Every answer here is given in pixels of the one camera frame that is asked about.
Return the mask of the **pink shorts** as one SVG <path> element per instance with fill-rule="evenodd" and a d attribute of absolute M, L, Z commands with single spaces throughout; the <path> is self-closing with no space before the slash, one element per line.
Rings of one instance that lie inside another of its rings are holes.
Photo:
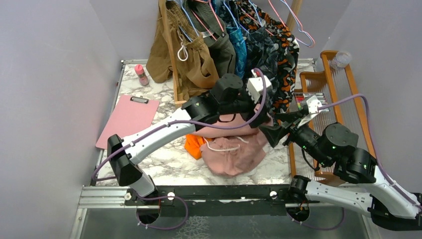
<path fill-rule="evenodd" d="M 265 135 L 246 125 L 237 129 L 204 127 L 192 135 L 206 138 L 201 160 L 215 175 L 234 177 L 252 172 L 264 159 Z"/>

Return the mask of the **pink wire hanger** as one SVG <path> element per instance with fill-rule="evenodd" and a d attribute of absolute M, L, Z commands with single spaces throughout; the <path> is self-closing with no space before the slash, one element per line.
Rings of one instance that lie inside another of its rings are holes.
<path fill-rule="evenodd" d="M 297 38 L 297 41 L 299 43 L 301 43 L 302 45 L 308 47 L 308 48 L 313 48 L 316 44 L 314 38 L 307 32 L 304 30 L 303 24 L 301 23 L 300 19 L 298 18 L 298 14 L 301 10 L 303 1 L 302 0 L 293 0 L 292 4 L 288 4 L 285 0 L 281 0 L 280 1 L 282 4 L 284 4 L 287 9 L 289 10 L 289 16 L 288 19 L 286 21 L 283 21 L 281 16 L 279 15 L 278 11 L 276 10 L 276 8 L 274 7 L 273 3 L 268 0 L 268 4 L 270 5 L 271 9 L 273 10 L 273 12 L 275 13 L 275 15 L 277 16 L 278 20 L 282 23 L 282 25 L 284 27 L 287 27 L 291 32 L 293 32 L 294 27 L 297 26 L 298 27 L 298 31 L 302 34 L 304 34 L 309 42 L 303 42 L 302 40 Z"/>

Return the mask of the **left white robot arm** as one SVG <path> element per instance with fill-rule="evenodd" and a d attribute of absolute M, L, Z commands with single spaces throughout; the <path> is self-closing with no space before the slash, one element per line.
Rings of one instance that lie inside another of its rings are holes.
<path fill-rule="evenodd" d="M 264 111 L 272 84 L 259 69 L 244 82 L 226 73 L 214 87 L 190 98 L 167 118 L 138 133 L 107 140 L 107 161 L 120 187 L 134 189 L 144 204 L 156 200 L 156 187 L 138 164 L 162 146 L 204 127 L 232 130 L 249 125 L 256 128 L 268 119 Z"/>

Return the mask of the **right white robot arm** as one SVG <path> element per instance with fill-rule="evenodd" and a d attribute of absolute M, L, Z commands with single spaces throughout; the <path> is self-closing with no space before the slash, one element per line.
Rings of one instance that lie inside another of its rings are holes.
<path fill-rule="evenodd" d="M 357 146 L 357 134 L 338 122 L 317 134 L 307 124 L 300 125 L 305 118 L 304 111 L 281 114 L 281 118 L 281 125 L 260 126 L 271 146 L 276 146 L 285 137 L 285 145 L 297 144 L 319 166 L 333 166 L 335 176 L 362 188 L 355 192 L 296 175 L 287 189 L 292 202 L 330 203 L 368 217 L 377 226 L 391 231 L 421 230 L 421 194 L 400 194 L 382 175 L 376 158 Z"/>

